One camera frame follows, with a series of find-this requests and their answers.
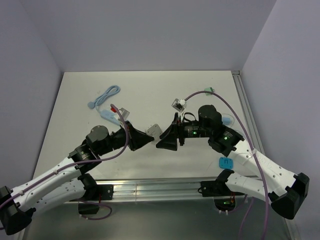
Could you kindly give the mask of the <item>white plug adapter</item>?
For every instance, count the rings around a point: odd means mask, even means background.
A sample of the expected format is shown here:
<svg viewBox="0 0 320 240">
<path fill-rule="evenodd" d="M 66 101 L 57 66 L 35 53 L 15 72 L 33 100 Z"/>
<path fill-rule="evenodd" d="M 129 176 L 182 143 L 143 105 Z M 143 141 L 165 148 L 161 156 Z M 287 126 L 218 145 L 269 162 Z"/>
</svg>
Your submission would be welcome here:
<svg viewBox="0 0 320 240">
<path fill-rule="evenodd" d="M 150 125 L 148 128 L 146 128 L 145 133 L 148 136 L 153 137 L 154 141 L 157 142 L 160 140 L 160 136 L 162 135 L 163 131 L 160 128 L 160 126 L 157 123 L 155 123 L 153 125 Z"/>
</svg>

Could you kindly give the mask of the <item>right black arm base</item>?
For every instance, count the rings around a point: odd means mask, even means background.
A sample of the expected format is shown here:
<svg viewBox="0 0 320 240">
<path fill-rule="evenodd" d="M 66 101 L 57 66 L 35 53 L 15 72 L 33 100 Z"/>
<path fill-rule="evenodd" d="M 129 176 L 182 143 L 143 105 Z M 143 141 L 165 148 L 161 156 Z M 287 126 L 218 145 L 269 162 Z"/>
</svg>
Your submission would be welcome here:
<svg viewBox="0 0 320 240">
<path fill-rule="evenodd" d="M 229 190 L 225 184 L 217 180 L 201 181 L 197 192 L 203 198 L 213 198 L 219 213 L 230 213 L 247 203 L 248 197 L 244 193 Z"/>
</svg>

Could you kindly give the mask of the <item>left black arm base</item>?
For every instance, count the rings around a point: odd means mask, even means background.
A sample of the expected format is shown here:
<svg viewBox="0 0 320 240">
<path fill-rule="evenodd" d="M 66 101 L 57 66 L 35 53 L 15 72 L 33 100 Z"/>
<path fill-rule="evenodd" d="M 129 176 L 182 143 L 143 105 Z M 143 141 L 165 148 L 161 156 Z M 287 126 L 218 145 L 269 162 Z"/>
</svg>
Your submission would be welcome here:
<svg viewBox="0 0 320 240">
<path fill-rule="evenodd" d="M 82 200 L 101 204 L 103 201 L 112 200 L 113 193 L 113 184 L 98 184 L 93 189 L 87 190 Z M 78 203 L 77 210 L 80 215 L 90 216 L 97 214 L 100 206 L 89 203 Z"/>
</svg>

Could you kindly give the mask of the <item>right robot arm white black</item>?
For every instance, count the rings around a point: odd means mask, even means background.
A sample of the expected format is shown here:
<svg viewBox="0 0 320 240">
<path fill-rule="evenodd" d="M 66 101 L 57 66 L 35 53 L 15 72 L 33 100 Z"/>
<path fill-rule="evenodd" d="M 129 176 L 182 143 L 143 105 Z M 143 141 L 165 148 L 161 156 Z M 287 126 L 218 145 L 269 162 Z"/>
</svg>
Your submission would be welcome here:
<svg viewBox="0 0 320 240">
<path fill-rule="evenodd" d="M 177 151 L 186 138 L 207 138 L 214 151 L 259 177 L 256 180 L 225 169 L 216 178 L 216 189 L 220 194 L 250 195 L 265 201 L 283 218 L 294 219 L 308 195 L 310 178 L 306 174 L 289 171 L 252 148 L 241 134 L 223 124 L 222 115 L 213 105 L 201 106 L 198 119 L 190 122 L 183 122 L 176 113 L 156 148 Z"/>
</svg>

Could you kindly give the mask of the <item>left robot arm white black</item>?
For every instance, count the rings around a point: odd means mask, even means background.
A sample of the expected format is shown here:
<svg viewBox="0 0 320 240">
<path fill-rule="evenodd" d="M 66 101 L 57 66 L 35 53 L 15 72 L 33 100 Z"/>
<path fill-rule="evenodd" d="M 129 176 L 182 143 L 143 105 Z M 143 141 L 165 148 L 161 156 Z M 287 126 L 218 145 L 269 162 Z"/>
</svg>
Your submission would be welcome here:
<svg viewBox="0 0 320 240">
<path fill-rule="evenodd" d="M 88 171 L 99 165 L 101 157 L 114 150 L 136 151 L 154 137 L 135 129 L 129 121 L 116 132 L 95 126 L 61 162 L 42 175 L 14 188 L 0 189 L 1 230 L 14 235 L 25 229 L 35 214 L 71 200 L 91 200 L 98 188 Z"/>
</svg>

